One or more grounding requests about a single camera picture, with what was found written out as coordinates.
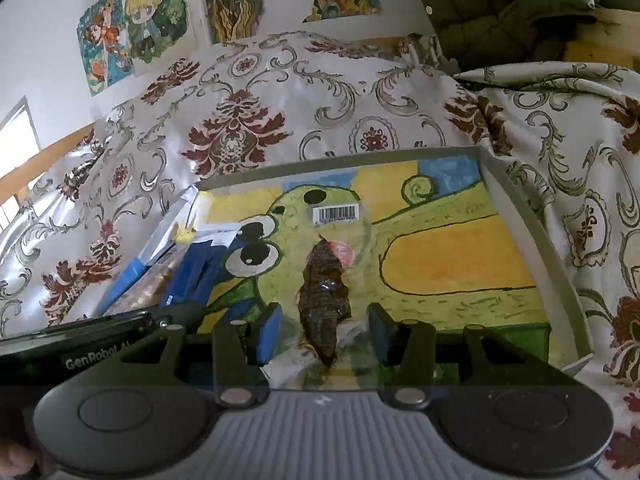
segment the barcode sticker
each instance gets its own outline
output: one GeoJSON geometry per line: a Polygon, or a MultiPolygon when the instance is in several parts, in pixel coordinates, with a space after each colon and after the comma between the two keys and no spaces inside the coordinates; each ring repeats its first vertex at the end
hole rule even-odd
{"type": "Polygon", "coordinates": [[[359,204],[330,205],[315,207],[312,220],[314,225],[331,224],[333,222],[350,222],[360,219],[359,204]]]}

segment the floral pattern fabric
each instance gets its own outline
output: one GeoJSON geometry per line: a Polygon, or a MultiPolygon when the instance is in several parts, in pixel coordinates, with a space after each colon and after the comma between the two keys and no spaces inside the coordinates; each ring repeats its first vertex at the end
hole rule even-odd
{"type": "Polygon", "coordinates": [[[0,335],[95,315],[168,207],[209,176],[478,144],[540,218],[582,300],[609,402],[600,468],[640,474],[640,76],[546,62],[452,78],[292,32],[180,60],[39,180],[0,235],[0,335]]]}

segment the window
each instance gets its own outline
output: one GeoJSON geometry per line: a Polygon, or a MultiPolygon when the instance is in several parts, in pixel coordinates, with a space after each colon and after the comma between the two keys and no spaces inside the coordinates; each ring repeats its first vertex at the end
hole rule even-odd
{"type": "MultiPolygon", "coordinates": [[[[0,177],[24,164],[40,151],[27,99],[22,98],[0,123],[0,177]]],[[[0,232],[18,214],[18,201],[11,197],[0,205],[0,232]]]]}

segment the cartoon eye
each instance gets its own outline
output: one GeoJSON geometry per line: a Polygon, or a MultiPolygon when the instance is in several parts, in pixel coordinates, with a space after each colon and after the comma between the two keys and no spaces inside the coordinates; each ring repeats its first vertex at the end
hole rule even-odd
{"type": "Polygon", "coordinates": [[[236,238],[247,243],[257,242],[260,238],[269,236],[275,229],[276,222],[270,216],[253,216],[240,222],[240,230],[236,238]]]}
{"type": "Polygon", "coordinates": [[[322,189],[312,189],[311,191],[307,191],[303,197],[305,203],[309,205],[324,202],[325,198],[326,193],[322,191],[322,189]]]}
{"type": "Polygon", "coordinates": [[[271,269],[279,257],[280,253],[275,246],[256,242],[232,252],[226,259],[225,268],[233,276],[248,278],[271,269]]]}

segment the silver rivet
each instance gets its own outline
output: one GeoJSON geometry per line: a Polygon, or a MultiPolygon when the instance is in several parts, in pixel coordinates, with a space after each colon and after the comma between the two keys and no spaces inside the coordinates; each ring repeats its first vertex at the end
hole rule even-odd
{"type": "Polygon", "coordinates": [[[424,394],[424,391],[418,388],[400,388],[396,391],[396,400],[403,404],[415,406],[416,404],[423,403],[426,399],[427,396],[424,394]]]}
{"type": "Polygon", "coordinates": [[[251,392],[249,390],[245,390],[244,388],[229,388],[228,390],[222,392],[222,395],[220,395],[220,400],[233,406],[241,406],[242,404],[246,404],[251,400],[251,392]]]}

